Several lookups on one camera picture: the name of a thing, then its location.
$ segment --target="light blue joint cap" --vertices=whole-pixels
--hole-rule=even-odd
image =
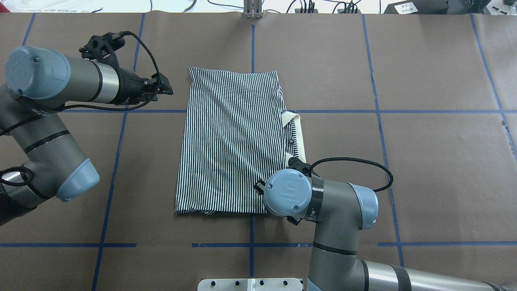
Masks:
[[[294,169],[276,172],[264,188],[266,208],[276,216],[293,216],[302,212],[312,196],[309,179]]]
[[[316,284],[312,283],[311,279],[307,278],[307,291],[322,291],[322,290],[319,289],[318,286],[316,286]]]
[[[70,201],[99,183],[99,174],[89,158],[77,167],[59,187],[56,197],[63,202]]]
[[[5,64],[7,86],[30,99],[48,99],[59,94],[70,80],[70,63],[58,51],[18,47]]]
[[[361,230],[372,228],[379,215],[379,201],[377,200],[377,195],[370,188],[354,185],[352,183],[349,183],[349,185],[354,189],[357,200],[359,200],[359,205],[361,205]]]

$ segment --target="striped cloth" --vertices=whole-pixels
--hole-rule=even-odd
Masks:
[[[305,159],[299,116],[286,110],[276,71],[191,67],[176,213],[266,213],[253,185]]]

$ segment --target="paper tag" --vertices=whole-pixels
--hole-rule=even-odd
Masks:
[[[416,8],[415,4],[413,4],[413,2],[395,5],[394,7],[399,14],[410,14],[418,12],[418,9]]]

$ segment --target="white bracket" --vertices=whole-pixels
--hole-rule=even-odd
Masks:
[[[197,291],[303,291],[302,282],[296,278],[204,279]]]
[[[244,18],[262,18],[262,0],[244,0]]]

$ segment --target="robotic arm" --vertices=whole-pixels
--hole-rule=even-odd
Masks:
[[[357,259],[359,231],[373,227],[378,215],[374,191],[309,175],[310,165],[296,159],[256,187],[263,189],[272,214],[295,225],[302,219],[316,222],[309,291],[517,291],[517,284],[498,286]]]
[[[115,51],[125,44],[126,35],[135,37],[151,56],[157,71],[151,79],[119,67]],[[157,94],[173,94],[149,49],[134,33],[92,36],[79,51],[82,59],[23,46],[9,56],[7,83],[0,86],[0,136],[10,134],[29,161],[0,172],[0,225],[34,210],[47,199],[57,196],[69,201],[98,183],[93,164],[57,112],[76,107],[127,111],[157,101]],[[67,101],[121,106],[143,103],[131,108],[105,108],[65,106]]]

